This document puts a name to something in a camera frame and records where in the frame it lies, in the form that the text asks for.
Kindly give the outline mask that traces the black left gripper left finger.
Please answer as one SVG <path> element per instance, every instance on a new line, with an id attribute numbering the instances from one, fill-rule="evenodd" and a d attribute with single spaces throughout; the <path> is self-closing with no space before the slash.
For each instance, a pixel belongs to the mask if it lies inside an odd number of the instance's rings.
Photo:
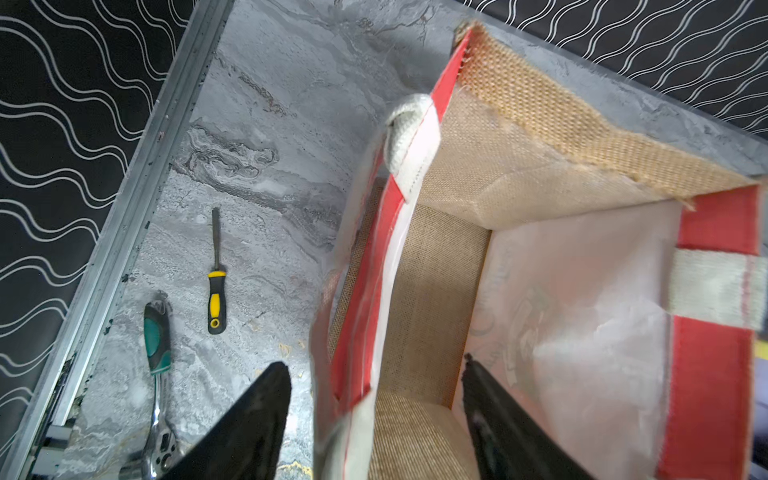
<path id="1" fill-rule="evenodd" d="M 271 363 L 166 479 L 273 479 L 286 427 L 291 379 Z"/>

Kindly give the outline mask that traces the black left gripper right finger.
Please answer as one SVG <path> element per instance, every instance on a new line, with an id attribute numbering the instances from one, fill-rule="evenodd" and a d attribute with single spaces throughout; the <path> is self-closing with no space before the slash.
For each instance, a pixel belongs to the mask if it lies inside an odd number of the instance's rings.
<path id="1" fill-rule="evenodd" d="M 589 479 L 491 373 L 466 354 L 463 408 L 482 479 Z"/>

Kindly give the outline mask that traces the jute and red tote bag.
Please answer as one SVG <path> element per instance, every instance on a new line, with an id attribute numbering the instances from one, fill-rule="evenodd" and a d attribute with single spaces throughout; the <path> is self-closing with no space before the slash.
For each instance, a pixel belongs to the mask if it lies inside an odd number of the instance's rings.
<path id="1" fill-rule="evenodd" d="M 311 328 L 315 477 L 482 479 L 469 354 L 589 479 L 747 478 L 765 196 L 462 25 L 350 189 Z"/>

